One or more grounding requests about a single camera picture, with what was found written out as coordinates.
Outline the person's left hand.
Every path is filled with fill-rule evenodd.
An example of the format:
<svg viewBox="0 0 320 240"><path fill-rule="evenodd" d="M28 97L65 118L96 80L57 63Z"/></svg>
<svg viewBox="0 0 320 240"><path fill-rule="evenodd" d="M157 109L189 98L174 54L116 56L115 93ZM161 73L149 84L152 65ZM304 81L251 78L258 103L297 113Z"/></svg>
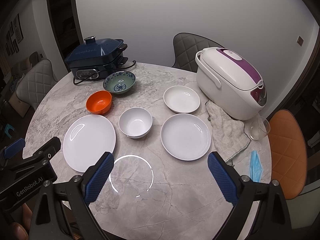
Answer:
<svg viewBox="0 0 320 240"><path fill-rule="evenodd" d="M22 205L22 222L23 224L19 224L17 222L14 222L11 226L12 228L12 237L13 239L18 240L28 240L29 239L29 233L30 225L31 225L31 219L32 219L32 211L29 208L29 206L24 203Z"/></svg>

